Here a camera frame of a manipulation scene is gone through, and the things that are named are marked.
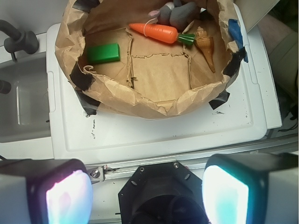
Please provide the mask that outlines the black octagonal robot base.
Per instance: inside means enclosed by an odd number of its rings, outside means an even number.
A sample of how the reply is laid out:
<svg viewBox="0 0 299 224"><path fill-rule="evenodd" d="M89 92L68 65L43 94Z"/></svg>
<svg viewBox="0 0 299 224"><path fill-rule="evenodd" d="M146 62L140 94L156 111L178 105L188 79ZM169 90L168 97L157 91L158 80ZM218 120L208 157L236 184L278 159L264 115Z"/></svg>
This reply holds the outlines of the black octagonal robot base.
<svg viewBox="0 0 299 224"><path fill-rule="evenodd" d="M178 161L139 166L118 193L123 224L207 224L202 180Z"/></svg>

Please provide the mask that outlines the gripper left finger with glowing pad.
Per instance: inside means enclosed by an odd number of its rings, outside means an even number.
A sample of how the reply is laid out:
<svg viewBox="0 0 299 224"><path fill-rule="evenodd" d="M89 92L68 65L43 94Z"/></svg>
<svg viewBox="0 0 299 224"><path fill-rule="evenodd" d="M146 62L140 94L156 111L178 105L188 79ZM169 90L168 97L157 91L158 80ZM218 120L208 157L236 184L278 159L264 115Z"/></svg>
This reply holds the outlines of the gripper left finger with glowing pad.
<svg viewBox="0 0 299 224"><path fill-rule="evenodd" d="M2 224L86 224L93 187L85 165L70 160L1 160Z"/></svg>

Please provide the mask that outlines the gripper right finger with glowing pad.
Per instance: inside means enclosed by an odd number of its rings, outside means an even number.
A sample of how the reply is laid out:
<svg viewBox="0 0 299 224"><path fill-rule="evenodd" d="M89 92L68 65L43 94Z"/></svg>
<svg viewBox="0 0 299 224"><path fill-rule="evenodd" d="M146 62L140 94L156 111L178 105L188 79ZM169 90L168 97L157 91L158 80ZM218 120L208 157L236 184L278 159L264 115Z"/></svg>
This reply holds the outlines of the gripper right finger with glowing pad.
<svg viewBox="0 0 299 224"><path fill-rule="evenodd" d="M299 222L296 154L214 154L202 181L205 212L213 224Z"/></svg>

